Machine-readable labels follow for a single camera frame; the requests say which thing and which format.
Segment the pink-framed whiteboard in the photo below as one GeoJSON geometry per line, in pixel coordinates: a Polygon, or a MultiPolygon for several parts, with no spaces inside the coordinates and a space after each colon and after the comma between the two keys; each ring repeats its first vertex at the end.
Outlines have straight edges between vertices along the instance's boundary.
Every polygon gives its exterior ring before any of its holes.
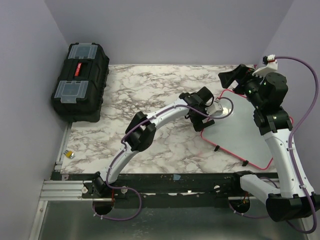
{"type": "Polygon", "coordinates": [[[255,108],[243,95],[232,90],[224,90],[219,96],[216,107],[222,108],[214,116],[215,123],[201,131],[201,138],[206,142],[219,146],[232,156],[243,161],[243,165],[251,165],[259,170],[267,170],[272,163],[272,154],[254,122],[255,108]]]}

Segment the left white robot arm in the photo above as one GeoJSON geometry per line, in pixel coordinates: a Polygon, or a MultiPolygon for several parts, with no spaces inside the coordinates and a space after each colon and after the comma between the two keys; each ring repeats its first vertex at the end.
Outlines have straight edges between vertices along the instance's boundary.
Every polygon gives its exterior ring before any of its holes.
{"type": "Polygon", "coordinates": [[[214,119],[207,112],[207,102],[214,96],[207,87],[193,93],[182,93],[173,103],[148,114],[137,112],[121,139],[121,148],[104,170],[94,174],[93,191],[101,198],[107,197],[122,169],[138,153],[148,149],[154,141],[156,131],[178,118],[189,119],[196,132],[213,125],[214,119]]]}

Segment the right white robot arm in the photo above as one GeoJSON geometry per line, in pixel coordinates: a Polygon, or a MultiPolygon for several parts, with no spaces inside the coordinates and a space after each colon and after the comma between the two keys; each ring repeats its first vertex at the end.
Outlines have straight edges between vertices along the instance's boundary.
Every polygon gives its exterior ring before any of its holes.
{"type": "Polygon", "coordinates": [[[258,74],[244,64],[218,74],[221,86],[227,89],[233,82],[236,94],[245,95],[253,105],[253,119],[265,140],[279,179],[279,188],[259,179],[250,171],[234,173],[230,191],[241,196],[248,192],[265,204],[275,222],[307,218],[320,208],[320,196],[306,177],[293,139],[293,125],[281,106],[287,92],[287,79],[271,70],[258,74]]]}

